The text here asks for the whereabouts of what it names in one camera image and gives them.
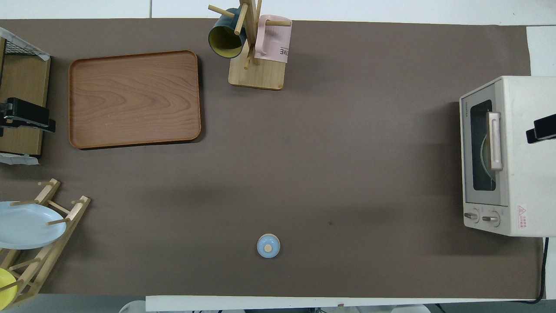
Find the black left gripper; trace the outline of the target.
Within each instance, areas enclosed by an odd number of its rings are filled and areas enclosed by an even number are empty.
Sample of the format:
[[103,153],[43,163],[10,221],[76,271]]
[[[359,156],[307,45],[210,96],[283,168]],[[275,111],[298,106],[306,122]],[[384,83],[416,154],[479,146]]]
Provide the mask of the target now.
[[42,131],[56,132],[56,122],[49,119],[49,109],[15,97],[9,97],[6,105],[4,117],[7,119],[40,126]]

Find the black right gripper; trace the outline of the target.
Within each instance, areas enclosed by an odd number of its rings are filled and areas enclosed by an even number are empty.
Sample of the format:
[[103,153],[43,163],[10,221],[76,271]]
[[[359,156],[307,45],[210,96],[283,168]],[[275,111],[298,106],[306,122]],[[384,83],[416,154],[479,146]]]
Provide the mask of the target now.
[[541,140],[552,140],[556,137],[556,114],[548,115],[534,121],[534,128],[526,131],[528,144]]

